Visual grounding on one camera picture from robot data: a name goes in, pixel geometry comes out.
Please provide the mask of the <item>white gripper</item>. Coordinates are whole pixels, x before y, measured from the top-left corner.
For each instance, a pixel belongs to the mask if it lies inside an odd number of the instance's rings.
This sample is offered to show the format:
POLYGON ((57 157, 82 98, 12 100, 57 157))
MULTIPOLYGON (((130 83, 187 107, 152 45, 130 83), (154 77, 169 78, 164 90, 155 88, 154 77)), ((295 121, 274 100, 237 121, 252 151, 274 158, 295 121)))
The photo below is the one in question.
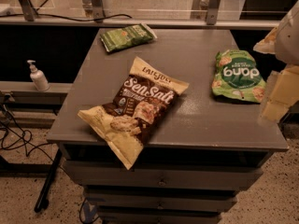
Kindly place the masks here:
POLYGON ((279 123, 290 108, 299 101, 299 0, 267 36, 253 47, 262 54, 275 54, 287 63, 280 71, 272 71, 266 80, 260 105, 262 124, 279 123))

